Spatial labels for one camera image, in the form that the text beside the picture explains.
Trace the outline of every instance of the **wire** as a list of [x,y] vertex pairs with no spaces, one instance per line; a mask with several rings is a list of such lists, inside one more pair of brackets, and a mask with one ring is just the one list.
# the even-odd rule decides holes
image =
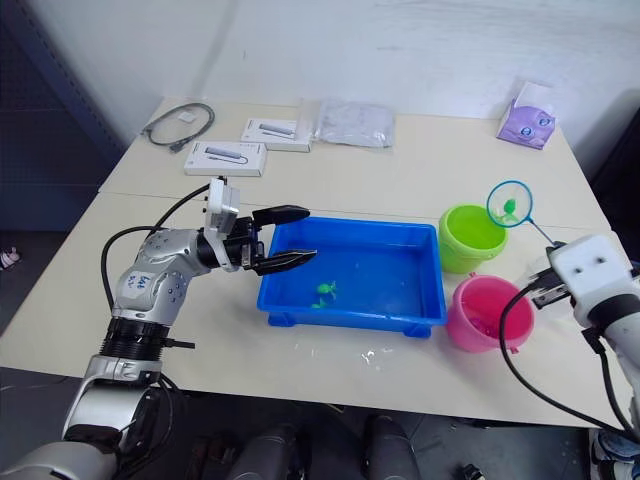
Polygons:
[[607,353],[603,351],[600,352],[598,356],[600,357],[600,362],[602,364],[602,378],[604,380],[604,388],[607,392],[607,399],[609,400],[609,405],[611,405],[611,410],[613,410],[614,415],[625,431],[633,435],[636,443],[640,443],[640,438],[636,435],[633,427],[622,413],[618,400],[616,399],[616,393],[613,389],[613,383],[611,382],[611,372],[609,370],[609,359],[607,358]]
[[162,225],[164,224],[164,222],[167,221],[167,219],[174,214],[174,212],[176,210],[178,210],[181,206],[183,206],[185,203],[187,203],[189,200],[197,197],[198,195],[200,195],[201,193],[206,192],[207,190],[209,190],[209,184],[207,183],[206,185],[201,186],[200,188],[194,190],[193,192],[191,192],[189,195],[187,195],[186,197],[183,197],[182,199],[178,200],[169,210],[166,211],[166,213],[164,215],[162,215],[162,217],[160,217],[160,220],[158,220],[154,226],[154,228],[156,230],[159,230],[160,227],[162,227]]
[[140,232],[144,230],[156,231],[159,230],[158,226],[143,226],[143,227],[131,227],[125,228],[124,230],[120,230],[118,233],[113,235],[107,243],[102,247],[102,255],[100,256],[100,275],[102,276],[102,286],[104,287],[104,293],[107,295],[107,302],[109,303],[109,308],[113,308],[113,294],[111,293],[111,286],[109,285],[109,277],[107,276],[107,257],[109,255],[109,248],[111,245],[118,240],[120,237],[123,237],[129,233]]
[[164,380],[174,392],[182,395],[182,390],[180,390],[178,386],[175,383],[173,383],[173,381],[169,377],[167,377],[164,373],[160,374],[160,379]]
[[[153,139],[153,129],[158,125],[158,123],[162,122],[167,117],[169,117],[172,114],[174,114],[175,112],[179,112],[181,110],[186,110],[188,108],[193,108],[193,107],[201,108],[205,112],[207,112],[207,114],[209,115],[209,119],[200,128],[200,130],[198,130],[196,133],[194,133],[192,135],[189,135],[189,136],[184,137],[184,138],[180,138],[178,140],[173,140],[171,142],[159,142],[159,141]],[[204,103],[199,103],[199,102],[187,103],[185,105],[180,105],[179,107],[172,108],[168,112],[160,115],[158,118],[156,118],[155,120],[150,122],[148,125],[146,125],[142,129],[142,135],[146,135],[147,138],[149,139],[149,141],[151,143],[153,143],[154,145],[159,145],[161,147],[169,147],[169,150],[171,150],[173,153],[177,153],[180,150],[182,150],[184,148],[184,146],[187,143],[189,143],[191,140],[193,140],[196,137],[199,137],[204,132],[206,132],[211,127],[211,125],[213,125],[213,121],[215,119],[216,119],[216,114],[215,114],[215,112],[213,111],[213,109],[209,105],[205,105]]]
[[140,470],[142,470],[149,464],[155,462],[158,458],[164,455],[166,451],[172,446],[169,443],[169,441],[173,434],[173,426],[175,423],[175,409],[173,405],[173,399],[171,398],[171,392],[169,391],[167,383],[164,381],[163,377],[167,378],[166,375],[161,374],[160,379],[158,380],[158,385],[162,389],[165,395],[165,398],[167,399],[167,407],[169,409],[167,428],[165,429],[164,434],[162,435],[162,438],[158,441],[158,443],[154,447],[152,447],[144,456],[131,461],[129,464],[125,464],[120,469],[119,473],[115,478],[129,478],[135,475]]
[[544,393],[542,393],[541,391],[539,391],[537,388],[535,388],[533,385],[531,385],[518,371],[518,369],[515,367],[515,365],[513,364],[513,362],[511,362],[511,358],[509,357],[509,353],[507,351],[507,342],[506,342],[506,338],[505,338],[505,330],[506,330],[506,325],[507,325],[507,316],[509,315],[509,312],[513,309],[513,307],[531,290],[534,290],[535,287],[535,283],[529,284],[526,287],[524,287],[522,290],[520,290],[510,301],[509,303],[507,303],[507,305],[504,307],[504,309],[502,310],[502,314],[500,315],[500,334],[499,334],[499,339],[500,339],[500,351],[502,352],[502,357],[504,358],[504,361],[507,363],[507,366],[509,367],[509,370],[511,370],[511,373],[513,373],[513,375],[518,379],[518,381],[524,385],[531,393],[533,393],[534,395],[536,395],[537,397],[541,398],[542,400],[544,400],[545,402],[549,403],[550,405],[553,405],[554,407],[562,410],[565,413],[568,413],[570,415],[573,415],[574,417],[579,418],[580,420],[583,420],[585,422],[588,423],[592,423],[593,425],[596,425],[600,428],[602,428],[603,430],[607,430],[611,433],[614,433],[616,435],[620,435],[632,442],[635,442],[635,436],[630,434],[629,432],[626,432],[624,430],[620,430],[618,428],[615,428],[605,422],[602,422],[596,418],[590,417],[589,415],[586,415],[582,412],[578,412],[577,410],[574,410],[570,407],[567,407],[566,405],[554,400],[553,398],[545,395]]

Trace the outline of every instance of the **water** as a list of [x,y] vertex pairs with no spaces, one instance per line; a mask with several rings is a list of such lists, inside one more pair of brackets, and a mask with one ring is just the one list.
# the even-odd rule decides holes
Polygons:
[[487,321],[486,315],[484,313],[480,313],[475,309],[469,307],[469,305],[463,304],[462,309],[464,314],[469,319],[469,323],[473,325],[476,330],[481,333],[484,333],[488,337],[498,338],[500,336],[500,330],[497,325],[490,325],[490,320]]
[[[318,254],[302,267],[277,274],[281,283],[278,304],[311,307],[323,299],[325,308],[423,316],[421,249],[388,245],[296,246],[316,248]],[[331,294],[317,293],[318,285],[333,282],[335,299]]]

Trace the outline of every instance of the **plastic bag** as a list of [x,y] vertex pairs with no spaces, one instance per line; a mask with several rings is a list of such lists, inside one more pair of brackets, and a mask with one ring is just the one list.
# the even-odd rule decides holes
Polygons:
[[361,147],[391,147],[394,128],[394,113],[387,107],[332,98],[320,105],[315,138]]

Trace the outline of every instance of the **tissue box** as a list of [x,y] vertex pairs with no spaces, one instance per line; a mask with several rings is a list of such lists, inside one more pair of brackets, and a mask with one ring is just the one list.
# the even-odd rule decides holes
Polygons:
[[262,143],[196,142],[184,164],[187,175],[260,177],[267,149]]
[[295,120],[250,118],[241,137],[243,142],[264,143],[267,150],[309,152],[311,131],[298,131]]
[[502,117],[497,138],[542,150],[556,124],[552,107],[546,102],[549,90],[527,82]]

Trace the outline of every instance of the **blue tub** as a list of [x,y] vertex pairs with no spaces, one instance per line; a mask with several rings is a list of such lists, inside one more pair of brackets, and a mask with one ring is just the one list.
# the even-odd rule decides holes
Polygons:
[[369,328],[428,338],[447,322],[431,225],[309,217],[276,227],[271,254],[315,249],[311,261],[262,279],[269,324]]

